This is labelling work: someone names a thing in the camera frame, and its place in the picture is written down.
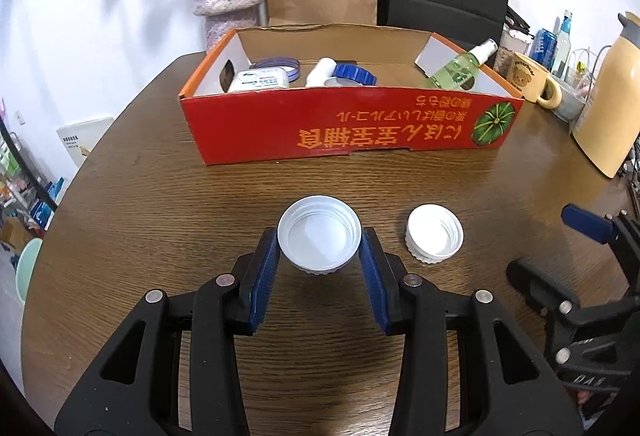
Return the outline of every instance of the gray kettle lid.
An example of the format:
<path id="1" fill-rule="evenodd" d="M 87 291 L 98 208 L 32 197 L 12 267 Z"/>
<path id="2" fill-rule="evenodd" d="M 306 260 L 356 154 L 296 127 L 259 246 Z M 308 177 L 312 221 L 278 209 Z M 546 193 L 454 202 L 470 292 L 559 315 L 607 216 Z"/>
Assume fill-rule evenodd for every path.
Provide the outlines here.
<path id="1" fill-rule="evenodd" d="M 618 20 L 623 26 L 620 36 L 640 49 L 640 25 L 622 13 L 618 13 Z"/>

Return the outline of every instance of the floor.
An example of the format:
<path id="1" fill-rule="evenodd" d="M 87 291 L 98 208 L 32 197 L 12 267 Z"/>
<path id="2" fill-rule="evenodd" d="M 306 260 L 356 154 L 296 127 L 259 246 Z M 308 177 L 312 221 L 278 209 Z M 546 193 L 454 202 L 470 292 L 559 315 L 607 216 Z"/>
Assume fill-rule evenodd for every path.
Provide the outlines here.
<path id="1" fill-rule="evenodd" d="M 15 291 L 15 270 L 11 257 L 11 252 L 0 249 L 0 360 L 18 389 L 24 394 L 20 362 L 24 307 Z"/>

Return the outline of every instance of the cardboard box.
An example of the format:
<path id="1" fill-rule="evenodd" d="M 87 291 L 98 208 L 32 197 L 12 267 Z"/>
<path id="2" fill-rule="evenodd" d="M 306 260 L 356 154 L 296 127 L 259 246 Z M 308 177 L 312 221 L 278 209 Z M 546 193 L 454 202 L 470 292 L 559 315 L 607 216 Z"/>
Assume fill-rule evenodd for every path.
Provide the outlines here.
<path id="1" fill-rule="evenodd" d="M 470 91 L 426 90 L 462 50 L 429 32 L 326 24 L 228 32 L 180 92 L 206 164 L 348 154 L 359 149 L 495 148 L 522 106 L 505 79 L 483 67 Z M 288 89 L 227 93 L 236 72 L 270 56 L 300 60 Z M 378 86 L 304 88 L 316 62 L 357 62 Z"/>
<path id="2" fill-rule="evenodd" d="M 8 217 L 0 229 L 0 241 L 11 246 L 20 255 L 27 243 L 33 239 L 17 217 Z"/>

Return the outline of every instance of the brown table top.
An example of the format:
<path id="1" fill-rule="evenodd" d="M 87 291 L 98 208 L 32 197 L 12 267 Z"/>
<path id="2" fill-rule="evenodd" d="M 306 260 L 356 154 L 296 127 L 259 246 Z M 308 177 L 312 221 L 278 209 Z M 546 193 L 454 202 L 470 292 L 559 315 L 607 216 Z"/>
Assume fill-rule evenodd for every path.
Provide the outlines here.
<path id="1" fill-rule="evenodd" d="M 510 260 L 530 257 L 572 286 L 584 305 L 625 289 L 609 248 L 564 227 L 560 210 L 571 201 L 599 214 L 630 209 L 626 186 L 604 178 L 566 125 L 540 107 L 525 102 L 500 149 L 206 167 L 177 100 L 201 59 L 178 58 L 124 110 L 46 235 L 24 315 L 22 364 L 27 399 L 49 424 L 146 291 L 196 290 L 253 251 L 262 230 L 310 194 L 347 202 L 363 226 L 376 228 L 386 251 L 441 289 L 491 290 L 539 347 L 542 321 L 510 288 Z M 423 203 L 451 209 L 464 228 L 462 249 L 437 265 L 418 262 L 404 246 L 406 219 Z M 374 323 L 359 264 L 310 276 L 283 258 L 264 324 L 256 336 L 236 339 L 252 434 L 386 434 L 402 341 Z M 181 416 L 188 424 L 187 378 L 183 371 Z M 453 368 L 451 420 L 457 383 Z"/>

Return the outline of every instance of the silver pin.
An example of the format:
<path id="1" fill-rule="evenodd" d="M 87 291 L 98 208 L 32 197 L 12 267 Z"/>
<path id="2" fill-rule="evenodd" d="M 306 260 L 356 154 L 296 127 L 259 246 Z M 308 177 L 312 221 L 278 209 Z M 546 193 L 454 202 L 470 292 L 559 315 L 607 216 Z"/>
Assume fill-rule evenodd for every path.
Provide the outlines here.
<path id="1" fill-rule="evenodd" d="M 570 356 L 571 351 L 569 350 L 569 348 L 562 348 L 556 353 L 556 362 L 558 362 L 558 364 L 564 364 L 564 362 L 566 362 Z"/>
<path id="2" fill-rule="evenodd" d="M 560 312 L 562 313 L 562 315 L 566 315 L 567 313 L 569 313 L 569 311 L 572 310 L 572 308 L 574 307 L 573 304 L 571 304 L 571 302 L 569 301 L 562 301 L 558 307 L 558 309 L 560 310 Z"/>
<path id="3" fill-rule="evenodd" d="M 415 275 L 415 273 L 408 273 L 404 276 L 402 282 L 404 282 L 407 286 L 415 288 L 416 286 L 420 286 L 420 284 L 422 284 L 422 277 L 420 277 L 419 275 Z"/>
<path id="4" fill-rule="evenodd" d="M 146 293 L 145 300 L 149 304 L 153 304 L 155 302 L 158 302 L 158 301 L 162 300 L 162 292 L 160 290 L 151 290 L 151 291 Z"/>
<path id="5" fill-rule="evenodd" d="M 489 304 L 489 302 L 494 300 L 494 295 L 488 290 L 478 290 L 476 292 L 476 299 L 482 304 Z"/>
<path id="6" fill-rule="evenodd" d="M 218 286 L 231 286 L 234 282 L 236 282 L 236 278 L 230 273 L 223 273 L 216 277 L 216 284 Z"/>

